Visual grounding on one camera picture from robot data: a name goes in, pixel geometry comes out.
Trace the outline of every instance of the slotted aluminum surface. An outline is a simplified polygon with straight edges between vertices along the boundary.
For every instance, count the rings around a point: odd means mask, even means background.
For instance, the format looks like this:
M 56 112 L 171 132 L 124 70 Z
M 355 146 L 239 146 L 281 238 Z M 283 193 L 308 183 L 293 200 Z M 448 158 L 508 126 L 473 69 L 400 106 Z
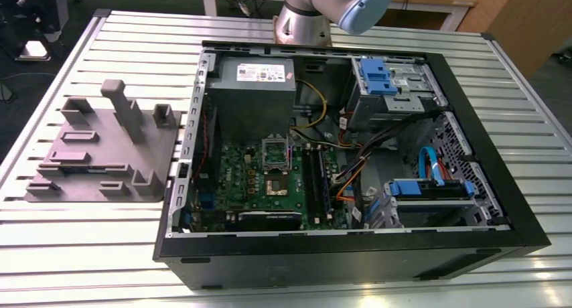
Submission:
M 151 260 L 161 204 L 31 204 L 25 185 L 64 122 L 65 97 L 127 83 L 141 109 L 187 112 L 203 40 L 271 42 L 264 20 L 113 12 L 93 18 L 76 52 L 0 168 L 0 304 L 159 307 L 545 307 L 572 305 L 571 140 L 495 44 L 480 35 L 332 30 L 335 46 L 445 56 L 552 246 L 451 281 L 192 292 Z M 176 157 L 180 146 L 175 148 Z

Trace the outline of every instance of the orange wire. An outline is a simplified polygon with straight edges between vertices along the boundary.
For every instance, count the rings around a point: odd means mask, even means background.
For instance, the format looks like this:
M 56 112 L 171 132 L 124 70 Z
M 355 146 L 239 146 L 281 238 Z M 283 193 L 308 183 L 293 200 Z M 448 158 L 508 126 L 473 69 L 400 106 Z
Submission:
M 437 161 L 437 164 L 439 164 L 440 172 L 441 172 L 443 176 L 445 177 L 445 179 L 452 179 L 451 174 L 448 173 L 447 167 L 443 164 L 441 160 Z
M 361 167 L 357 169 L 356 173 L 353 173 L 353 175 L 349 177 L 349 180 L 345 182 L 345 184 L 344 184 L 343 188 L 341 188 L 341 189 L 340 189 L 340 191 L 337 192 L 337 194 L 336 194 L 336 200 L 337 200 L 337 199 L 340 199 L 340 198 L 343 197 L 343 196 L 341 196 L 343 192 L 344 192 L 344 191 L 345 191 L 345 189 L 348 188 L 349 183 L 353 181 L 353 179 L 356 178 L 357 174 L 361 172 L 361 170 L 364 169 L 364 167 L 365 167 L 365 162 L 364 162 L 364 164 L 361 165 Z

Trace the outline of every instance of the red cable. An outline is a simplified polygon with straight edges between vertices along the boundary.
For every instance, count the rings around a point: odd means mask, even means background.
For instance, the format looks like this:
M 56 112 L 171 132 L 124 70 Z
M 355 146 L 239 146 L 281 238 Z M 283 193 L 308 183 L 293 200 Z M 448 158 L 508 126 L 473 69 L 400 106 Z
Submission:
M 203 154 L 203 160 L 200 161 L 199 169 L 196 169 L 193 180 L 196 179 L 200 170 L 203 169 L 203 165 L 207 161 L 207 155 L 208 155 L 208 136 L 207 136 L 207 113 L 203 111 L 203 149 L 205 150 Z

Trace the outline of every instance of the floor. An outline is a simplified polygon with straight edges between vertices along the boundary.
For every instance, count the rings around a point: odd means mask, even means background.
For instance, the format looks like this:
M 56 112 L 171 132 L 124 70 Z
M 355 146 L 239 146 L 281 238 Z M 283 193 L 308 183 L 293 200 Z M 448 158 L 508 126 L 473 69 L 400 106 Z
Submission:
M 264 17 L 279 14 L 280 3 L 264 1 L 264 4 L 260 4 Z M 81 3 L 69 0 L 69 21 L 60 38 L 68 48 L 75 45 L 97 8 L 188 15 L 204 13 L 201 0 L 84 0 Z M 219 15 L 243 17 L 231 0 L 219 0 Z M 0 79 L 13 74 L 29 72 L 56 74 L 63 62 L 64 60 L 27 64 L 15 63 L 0 52 Z M 25 126 L 52 79 L 53 77 L 48 75 L 25 75 L 4 82 L 4 85 L 17 95 L 17 99 L 12 104 L 0 102 L 0 161 L 4 159 Z M 569 113 L 572 110 L 572 65 L 560 65 L 556 59 L 551 59 L 531 79 L 531 84 L 563 126 L 572 133 L 572 114 Z

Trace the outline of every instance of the metal case frame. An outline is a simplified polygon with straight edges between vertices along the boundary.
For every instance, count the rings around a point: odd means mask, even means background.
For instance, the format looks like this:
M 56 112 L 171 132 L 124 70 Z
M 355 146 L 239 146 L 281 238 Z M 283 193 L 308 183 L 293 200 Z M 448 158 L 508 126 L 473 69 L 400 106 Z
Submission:
M 243 54 L 276 56 L 349 58 L 391 54 L 424 57 L 473 150 L 473 161 L 480 165 L 511 220 L 507 223 L 512 230 L 397 234 L 364 231 L 331 236 L 172 238 L 167 231 L 169 203 L 179 202 L 173 189 L 172 197 L 164 202 L 153 260 L 167 263 L 188 287 L 220 289 L 448 279 L 504 256 L 521 256 L 551 245 L 440 54 L 227 42 L 203 42 L 203 46 Z M 203 52 L 203 55 L 211 54 L 208 49 Z M 208 63 L 201 59 L 196 72 L 196 92 L 204 90 L 207 70 Z M 197 95 L 191 103 L 189 122 L 192 116 L 199 114 L 200 106 L 201 95 Z M 185 157 L 184 152 L 192 145 L 193 139 L 183 142 L 180 164 L 191 162 L 192 153 Z

